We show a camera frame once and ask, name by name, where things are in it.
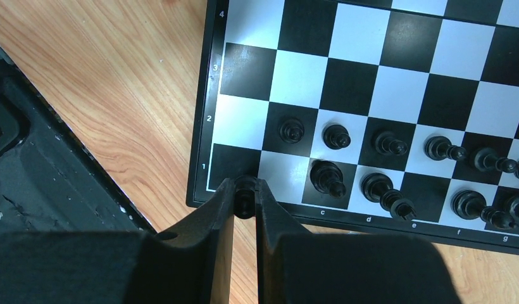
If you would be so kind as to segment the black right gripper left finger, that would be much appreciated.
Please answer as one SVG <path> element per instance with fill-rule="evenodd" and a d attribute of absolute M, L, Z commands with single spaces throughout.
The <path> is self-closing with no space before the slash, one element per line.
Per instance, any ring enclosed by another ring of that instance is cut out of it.
<path fill-rule="evenodd" d="M 0 303 L 228 303 L 235 184 L 165 231 L 0 237 Z"/>

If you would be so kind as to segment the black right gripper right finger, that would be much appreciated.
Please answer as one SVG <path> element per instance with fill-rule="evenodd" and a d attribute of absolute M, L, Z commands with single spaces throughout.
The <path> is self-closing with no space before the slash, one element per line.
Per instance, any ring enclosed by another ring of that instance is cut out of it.
<path fill-rule="evenodd" d="M 260 303 L 459 303 L 438 250 L 403 235 L 319 234 L 254 187 Z"/>

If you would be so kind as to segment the black rook piece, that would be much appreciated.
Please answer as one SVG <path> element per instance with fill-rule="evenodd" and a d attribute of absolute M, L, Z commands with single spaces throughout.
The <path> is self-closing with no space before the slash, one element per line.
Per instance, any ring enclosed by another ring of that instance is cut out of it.
<path fill-rule="evenodd" d="M 257 178 L 242 175 L 235 180 L 234 215 L 250 219 L 256 214 L 255 188 Z"/>

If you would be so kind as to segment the black and white chessboard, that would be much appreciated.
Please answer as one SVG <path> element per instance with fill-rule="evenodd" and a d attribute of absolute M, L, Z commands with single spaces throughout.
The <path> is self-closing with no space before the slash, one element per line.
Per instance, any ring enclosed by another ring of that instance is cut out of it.
<path fill-rule="evenodd" d="M 287 118 L 304 125 L 295 144 L 278 133 Z M 348 147 L 325 145 L 332 124 L 347 129 Z M 385 130 L 405 155 L 375 150 Z M 434 136 L 467 158 L 431 160 Z M 485 147 L 517 169 L 475 169 L 470 156 Z M 314 188 L 315 160 L 340 168 L 342 198 Z M 363 196 L 372 173 L 391 179 L 416 219 L 394 220 Z M 451 208 L 473 190 L 508 213 L 519 194 L 519 1 L 208 1 L 185 202 L 199 206 L 242 175 L 265 180 L 305 224 L 519 255 L 519 221 L 500 230 Z"/>

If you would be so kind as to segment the black knight piece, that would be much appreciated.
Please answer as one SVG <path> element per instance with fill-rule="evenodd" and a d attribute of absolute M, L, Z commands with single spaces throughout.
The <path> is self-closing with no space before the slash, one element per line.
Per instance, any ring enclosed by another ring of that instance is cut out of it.
<path fill-rule="evenodd" d="M 504 204 L 505 210 L 513 217 L 515 220 L 519 221 L 519 194 L 513 195 L 508 198 Z"/>

